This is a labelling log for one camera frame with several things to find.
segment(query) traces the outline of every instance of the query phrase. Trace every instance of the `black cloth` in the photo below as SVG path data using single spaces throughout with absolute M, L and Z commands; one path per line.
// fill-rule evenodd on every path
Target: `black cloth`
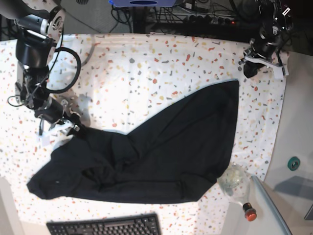
M 128 135 L 88 129 L 51 154 L 27 184 L 42 199 L 122 203 L 198 201 L 228 167 L 239 82 L 212 85 L 164 109 Z

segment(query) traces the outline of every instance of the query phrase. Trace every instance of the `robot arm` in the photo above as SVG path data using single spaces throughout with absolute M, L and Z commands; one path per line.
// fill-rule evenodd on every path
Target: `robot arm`
M 256 0 L 262 19 L 259 35 L 251 40 L 250 48 L 244 51 L 244 74 L 250 78 L 263 66 L 274 68 L 277 77 L 287 74 L 281 63 L 279 52 L 282 47 L 281 33 L 289 30 L 288 13 L 290 9 L 282 4 L 284 0 Z M 56 49 L 62 35 L 65 11 L 52 2 L 51 10 L 34 10 L 22 0 L 0 0 L 0 14 L 14 19 L 19 28 L 16 58 L 19 61 L 16 99 L 22 105 L 35 111 L 35 117 L 46 120 L 55 130 L 66 130 L 67 135 L 83 136 L 85 126 L 81 124 L 77 113 L 72 112 L 65 100 L 57 102 L 50 94 L 63 93 L 47 89 L 47 79 L 51 72 L 48 64 L 53 53 L 61 50 L 74 55 L 77 60 L 77 73 L 71 85 L 79 76 L 81 61 L 79 56 L 68 48 Z M 273 53 L 277 54 L 279 64 L 272 63 Z
M 0 0 L 0 14 L 14 19 L 19 30 L 16 44 L 18 79 L 15 97 L 20 106 L 25 105 L 34 110 L 36 118 L 49 122 L 51 131 L 57 129 L 63 130 L 66 135 L 83 135 L 85 127 L 78 114 L 68 108 L 68 102 L 64 100 L 60 104 L 50 96 L 60 91 L 65 92 L 66 89 L 51 91 L 46 87 L 52 70 L 48 64 L 55 52 L 69 52 L 77 60 L 77 72 L 71 85 L 78 79 L 81 68 L 80 58 L 74 51 L 64 47 L 56 49 L 63 31 L 65 11 L 53 1 L 49 8 L 50 11 L 34 10 L 22 0 Z
M 283 4 L 284 0 L 256 0 L 259 2 L 259 11 L 262 26 L 259 35 L 251 39 L 250 48 L 244 51 L 244 58 L 239 65 L 244 64 L 244 75 L 251 78 L 264 66 L 271 67 L 276 79 L 283 79 L 288 75 L 288 70 L 280 58 L 280 50 L 285 42 L 282 33 L 291 30 L 290 8 Z M 278 64 L 272 61 L 272 55 L 276 52 Z

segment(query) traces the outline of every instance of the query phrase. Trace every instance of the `keyboard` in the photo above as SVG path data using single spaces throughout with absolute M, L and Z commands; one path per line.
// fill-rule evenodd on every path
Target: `keyboard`
M 161 235 L 156 214 L 46 225 L 51 235 Z

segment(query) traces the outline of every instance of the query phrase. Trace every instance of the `clear bottle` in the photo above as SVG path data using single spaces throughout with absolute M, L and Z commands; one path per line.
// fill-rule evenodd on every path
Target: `clear bottle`
M 230 164 L 223 175 L 217 179 L 223 193 L 231 202 L 243 207 L 248 221 L 256 219 L 256 210 L 249 203 L 250 179 L 243 168 L 237 164 Z

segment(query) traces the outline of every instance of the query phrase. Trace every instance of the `white tablecloth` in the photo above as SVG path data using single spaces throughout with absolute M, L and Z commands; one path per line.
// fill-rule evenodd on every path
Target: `white tablecloth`
M 11 184 L 19 217 L 47 221 L 99 219 L 156 212 L 164 235 L 218 234 L 228 200 L 214 185 L 198 202 L 176 205 L 119 204 L 60 197 L 41 200 L 28 192 L 26 183 L 50 160 L 51 145 L 37 141 L 39 120 L 26 107 L 13 108 L 17 77 L 15 41 L 0 43 L 0 176 Z M 285 80 L 275 80 L 262 69 L 252 79 L 238 71 L 248 45 L 172 35 L 69 35 L 64 46 L 79 53 L 84 66 L 70 98 L 83 123 L 103 130 L 128 133 L 167 106 L 212 84 L 238 79 L 240 101 L 231 160 L 264 179 L 275 143 Z M 49 86 L 68 84 L 75 59 L 62 52 Z

